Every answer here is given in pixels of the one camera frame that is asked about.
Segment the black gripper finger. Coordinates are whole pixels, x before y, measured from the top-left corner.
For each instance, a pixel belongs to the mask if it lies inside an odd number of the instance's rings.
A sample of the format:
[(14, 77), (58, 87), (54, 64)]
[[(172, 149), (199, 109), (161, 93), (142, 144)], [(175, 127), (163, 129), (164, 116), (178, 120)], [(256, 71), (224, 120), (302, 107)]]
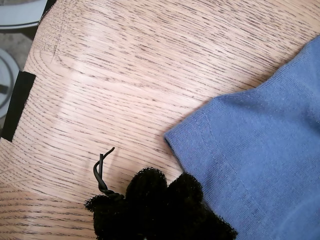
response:
[(234, 240), (238, 233), (203, 200), (201, 184), (182, 173), (167, 188), (163, 240)]
[(164, 199), (168, 185), (156, 168), (140, 170), (125, 196), (96, 195), (84, 206), (93, 214), (98, 240), (160, 240), (163, 237)]

